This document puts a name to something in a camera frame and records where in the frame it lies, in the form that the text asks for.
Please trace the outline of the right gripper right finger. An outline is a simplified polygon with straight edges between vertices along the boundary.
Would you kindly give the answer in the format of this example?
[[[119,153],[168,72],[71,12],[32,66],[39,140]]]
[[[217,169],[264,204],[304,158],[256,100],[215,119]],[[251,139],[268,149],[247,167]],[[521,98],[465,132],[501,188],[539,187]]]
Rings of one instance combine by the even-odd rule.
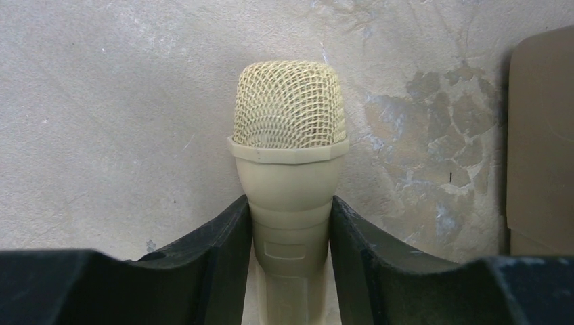
[[[333,198],[330,250],[343,324],[572,324],[573,258],[420,251]]]

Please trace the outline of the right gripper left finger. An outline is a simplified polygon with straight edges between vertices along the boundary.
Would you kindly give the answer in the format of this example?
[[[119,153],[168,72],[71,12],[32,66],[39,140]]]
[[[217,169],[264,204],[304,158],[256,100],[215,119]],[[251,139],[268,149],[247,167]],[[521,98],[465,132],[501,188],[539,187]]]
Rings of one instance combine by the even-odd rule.
[[[1,252],[2,324],[240,324],[252,223],[239,197],[136,261],[89,249]]]

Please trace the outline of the cream beige microphone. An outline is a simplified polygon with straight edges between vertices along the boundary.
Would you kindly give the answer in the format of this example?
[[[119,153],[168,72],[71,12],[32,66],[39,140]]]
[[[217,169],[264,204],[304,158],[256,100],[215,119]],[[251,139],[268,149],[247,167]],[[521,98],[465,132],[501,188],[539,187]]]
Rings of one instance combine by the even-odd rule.
[[[228,144],[252,218],[260,322],[324,324],[329,217],[349,151],[334,69],[247,66]]]

